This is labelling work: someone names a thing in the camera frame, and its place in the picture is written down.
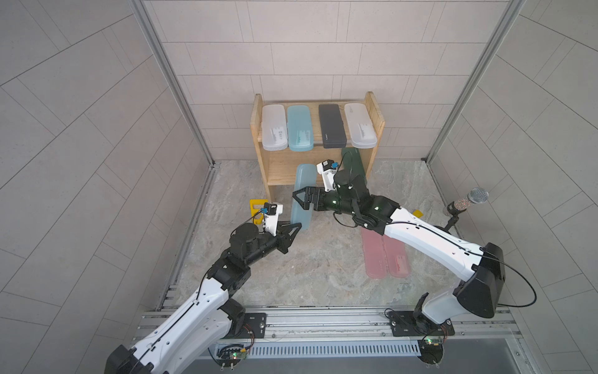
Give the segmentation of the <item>light blue pencil case bottom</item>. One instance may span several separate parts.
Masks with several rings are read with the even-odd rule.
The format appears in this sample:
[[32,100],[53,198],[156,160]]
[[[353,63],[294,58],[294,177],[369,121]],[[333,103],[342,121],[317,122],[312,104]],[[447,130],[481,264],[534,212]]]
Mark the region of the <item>light blue pencil case bottom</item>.
[[[297,167],[294,191],[301,191],[297,195],[297,197],[301,201],[305,201],[304,188],[316,186],[317,177],[318,173],[315,165],[303,164]],[[301,231],[306,232],[311,224],[312,212],[313,206],[310,206],[308,210],[304,210],[302,208],[302,205],[299,204],[295,199],[293,199],[293,204],[291,208],[291,223],[301,223]]]

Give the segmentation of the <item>dark green pencil case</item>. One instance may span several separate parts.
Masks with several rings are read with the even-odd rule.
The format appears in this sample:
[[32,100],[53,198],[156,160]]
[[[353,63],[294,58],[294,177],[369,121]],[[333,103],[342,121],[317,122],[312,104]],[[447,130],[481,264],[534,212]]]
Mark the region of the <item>dark green pencil case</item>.
[[368,182],[359,149],[353,147],[344,148],[341,151],[341,156],[343,170],[339,174],[340,183],[346,184],[353,182],[356,178],[361,178],[364,184],[367,185]]

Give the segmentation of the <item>pink pencil case plain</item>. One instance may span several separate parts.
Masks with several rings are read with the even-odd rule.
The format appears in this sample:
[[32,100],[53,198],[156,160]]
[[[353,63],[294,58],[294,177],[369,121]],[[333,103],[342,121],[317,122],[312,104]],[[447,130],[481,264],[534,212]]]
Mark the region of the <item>pink pencil case plain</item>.
[[361,238],[367,276],[372,279],[385,278],[387,274],[387,260],[382,236],[377,232],[362,228]]

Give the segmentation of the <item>pink pencil case with label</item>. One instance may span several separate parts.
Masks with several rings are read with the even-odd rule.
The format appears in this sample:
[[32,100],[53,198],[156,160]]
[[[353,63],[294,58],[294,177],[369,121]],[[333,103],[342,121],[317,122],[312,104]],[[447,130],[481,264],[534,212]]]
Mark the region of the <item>pink pencil case with label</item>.
[[386,254],[388,272],[392,277],[406,278],[411,269],[406,254],[405,244],[387,235],[382,237],[383,248]]

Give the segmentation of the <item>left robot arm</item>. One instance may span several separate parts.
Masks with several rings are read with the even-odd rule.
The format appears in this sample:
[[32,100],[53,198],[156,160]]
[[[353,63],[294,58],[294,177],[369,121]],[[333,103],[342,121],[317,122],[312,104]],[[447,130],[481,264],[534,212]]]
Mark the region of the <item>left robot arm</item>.
[[274,250],[286,254],[300,230],[301,224],[288,222],[274,232],[260,232],[252,223],[240,225],[195,293],[132,348],[117,347],[104,371],[182,373],[220,339],[238,334],[245,309],[233,296],[251,276],[250,266]]

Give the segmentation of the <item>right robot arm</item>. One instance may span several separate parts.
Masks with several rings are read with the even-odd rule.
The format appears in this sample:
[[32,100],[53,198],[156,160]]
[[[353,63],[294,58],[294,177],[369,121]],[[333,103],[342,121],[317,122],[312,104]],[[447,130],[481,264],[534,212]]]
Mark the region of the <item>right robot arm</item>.
[[397,202],[369,193],[364,177],[345,171],[334,176],[334,190],[306,186],[293,193],[304,210],[345,213],[362,228],[393,238],[422,252],[452,271],[459,280],[418,302],[415,316],[434,324],[464,313],[494,317],[505,283],[503,251],[493,243],[480,246],[417,218]]

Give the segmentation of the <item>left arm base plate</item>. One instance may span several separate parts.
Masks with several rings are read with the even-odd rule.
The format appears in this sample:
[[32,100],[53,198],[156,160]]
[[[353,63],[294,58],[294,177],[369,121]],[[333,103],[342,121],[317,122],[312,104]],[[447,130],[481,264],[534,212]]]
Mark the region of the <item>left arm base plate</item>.
[[224,337],[225,340],[249,339],[251,337],[262,339],[265,336],[266,313],[241,313],[237,316],[225,314],[231,322],[230,330]]

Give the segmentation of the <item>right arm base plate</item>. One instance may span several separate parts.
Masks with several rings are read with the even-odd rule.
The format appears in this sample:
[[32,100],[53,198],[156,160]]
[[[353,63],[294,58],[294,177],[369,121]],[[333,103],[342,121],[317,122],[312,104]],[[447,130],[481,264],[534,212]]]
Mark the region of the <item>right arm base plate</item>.
[[386,309],[384,316],[389,320],[392,335],[400,337],[450,337],[455,330],[450,319],[443,324],[435,324],[421,313]]

